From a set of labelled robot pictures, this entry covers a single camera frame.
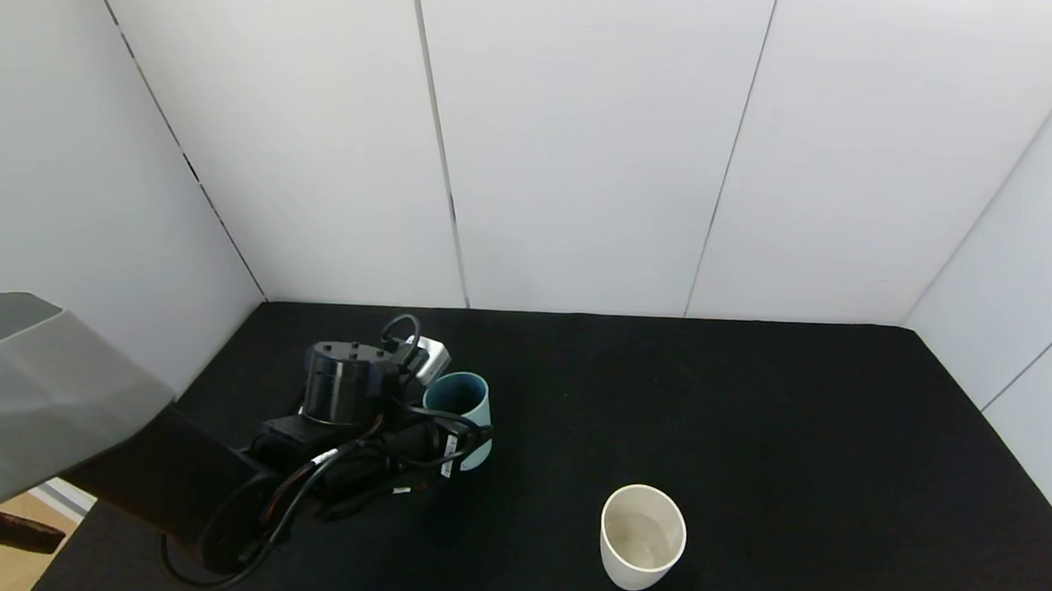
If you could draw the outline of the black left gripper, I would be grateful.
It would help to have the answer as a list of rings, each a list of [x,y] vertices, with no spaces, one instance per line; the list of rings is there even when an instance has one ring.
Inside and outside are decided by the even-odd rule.
[[[434,471],[451,476],[461,461],[468,456],[469,446],[491,442],[492,425],[470,422],[468,428],[436,422],[418,422],[402,429],[382,433],[383,450],[389,457],[410,469]]]

